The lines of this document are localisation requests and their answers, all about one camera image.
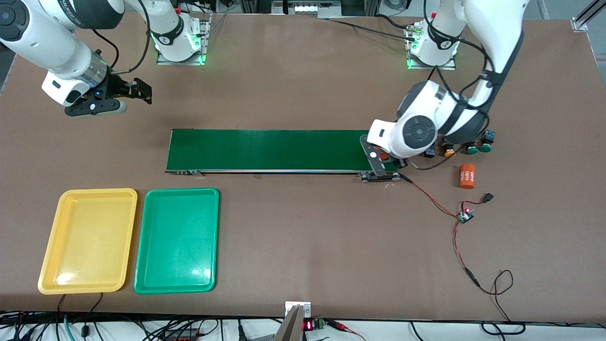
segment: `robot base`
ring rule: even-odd
[[[209,18],[208,21],[200,21],[198,18],[194,19],[193,25],[193,35],[191,35],[191,43],[196,47],[200,46],[201,48],[195,52],[191,57],[183,60],[183,61],[170,61],[166,59],[158,50],[158,58],[156,60],[157,65],[190,65],[190,66],[200,66],[206,63],[206,53],[208,50],[208,36],[210,33],[210,21],[212,19]]]
[[[412,37],[415,39],[415,41],[408,41],[406,40],[405,42],[405,46],[406,46],[406,65],[407,68],[410,69],[416,69],[416,70],[431,70],[433,69],[433,66],[427,65],[424,62],[422,62],[415,54],[414,51],[417,50],[420,46],[420,38],[422,36],[422,22],[416,22],[414,25],[410,25],[407,27],[407,29],[404,30],[404,36],[406,37]],[[455,54],[456,54],[456,49],[454,50],[454,54],[452,55],[452,57],[450,57],[450,60],[440,66],[440,70],[456,70],[456,65],[455,65]]]

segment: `mounting plate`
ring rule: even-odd
[[[587,25],[578,25],[576,22],[576,18],[572,17],[570,19],[570,25],[572,26],[572,31],[574,32],[587,32]]]
[[[288,315],[288,312],[293,306],[301,305],[305,309],[305,318],[311,317],[311,302],[298,302],[298,301],[286,301],[284,304],[284,316]]]
[[[433,69],[433,66],[429,66],[429,65],[425,64],[417,56],[415,56],[414,54],[412,54],[410,52],[410,50],[413,50],[417,47],[416,44],[418,44],[418,39],[421,36],[421,32],[419,32],[417,30],[413,31],[413,32],[404,30],[404,36],[417,39],[416,41],[406,40],[406,42],[405,42],[407,68],[409,70],[431,70],[431,69]],[[446,64],[439,67],[440,70],[456,70],[455,54],[456,54],[456,49],[454,50],[454,54],[450,57],[450,60]]]
[[[196,45],[200,45],[201,48],[196,53],[191,55],[191,57],[187,58],[184,61],[169,61],[166,59],[160,52],[158,52],[158,58],[156,59],[157,65],[190,65],[190,66],[200,66],[206,63],[206,53],[208,50],[208,36],[210,33],[210,21],[212,19],[212,15],[208,19],[208,21],[201,21],[198,18],[194,18],[194,34],[201,35],[201,37],[193,36],[191,42]]]

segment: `table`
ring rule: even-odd
[[[351,20],[397,33],[378,18]],[[144,29],[127,13],[105,32],[121,48],[117,69],[138,60]],[[493,152],[404,174],[451,210],[494,194],[461,227],[459,246],[486,288],[499,270],[513,272],[513,289],[499,299],[512,319],[603,323],[606,91],[586,35],[568,21],[524,29],[491,110]],[[78,35],[113,59],[90,32]],[[445,72],[454,89],[482,64],[479,53],[459,50],[458,70]],[[41,295],[36,283],[64,191],[132,187],[139,210],[127,283],[99,311],[280,316],[285,301],[309,300],[313,314],[338,318],[501,319],[455,258],[453,219],[406,182],[163,173],[172,128],[368,129],[375,118],[393,119],[428,75],[406,69],[402,41],[307,16],[229,15],[213,32],[206,66],[156,66],[150,53],[131,76],[152,85],[154,104],[129,100],[126,113],[90,119],[64,115],[41,91],[44,75],[18,58],[0,97],[0,309],[56,308],[59,297]],[[467,162],[477,172],[470,191],[457,187]],[[171,187],[221,191],[216,287],[137,295],[143,197]],[[63,309],[87,311],[97,298],[70,296]]]

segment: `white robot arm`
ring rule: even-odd
[[[376,175],[385,174],[382,151],[391,160],[401,160],[427,150],[438,136],[455,144],[475,140],[522,44],[522,15],[528,2],[442,0],[435,18],[418,24],[423,33],[411,52],[424,63],[445,64],[459,43],[449,36],[457,38],[465,25],[482,44],[488,63],[471,98],[424,81],[406,94],[395,122],[375,120],[361,143]]]
[[[168,60],[185,60],[200,49],[193,43],[199,20],[178,15],[169,0],[125,1],[149,18],[151,35]],[[48,70],[42,89],[68,107],[68,115],[123,112],[125,103],[115,98],[141,98],[151,104],[151,87],[137,78],[124,82],[120,72],[71,32],[113,29],[123,14],[123,0],[0,0],[0,41]]]

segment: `white floor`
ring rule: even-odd
[[[366,341],[419,341],[413,334],[410,323],[408,322],[379,322],[379,321],[341,321],[353,331],[364,336]],[[165,325],[165,322],[145,322],[148,331],[153,331]],[[88,341],[101,341],[93,325],[88,324],[91,334],[87,337]],[[100,322],[99,331],[102,333],[104,341],[138,341],[145,338],[145,334],[140,327],[130,322]],[[201,332],[207,333],[215,326],[214,320],[205,321]],[[242,320],[242,326],[249,340],[274,334],[279,323],[273,320]],[[479,324],[475,323],[438,323],[438,322],[415,322],[415,327],[424,341],[448,340],[448,341],[491,341],[501,340],[499,336],[491,336],[484,333]],[[76,341],[81,341],[80,329],[82,323],[75,323],[70,327]],[[29,328],[23,328],[21,336]],[[501,326],[503,331],[516,331],[519,327]],[[32,335],[31,340],[39,335],[42,327]],[[6,328],[0,330],[0,340],[13,340],[14,329]],[[68,341],[63,325],[59,326],[59,335],[61,341]],[[354,334],[347,334],[330,327],[307,333],[307,340],[316,341],[329,337],[329,341],[362,341]],[[224,320],[223,338],[221,337],[221,328],[217,327],[211,334],[199,338],[200,341],[220,341],[220,340],[238,340],[238,321]],[[606,329],[588,328],[588,327],[557,327],[557,326],[528,326],[526,332],[518,336],[506,336],[507,340],[514,341],[559,341],[559,340],[577,340],[577,341],[597,341],[606,340]],[[55,326],[49,326],[42,337],[42,341],[56,341]]]

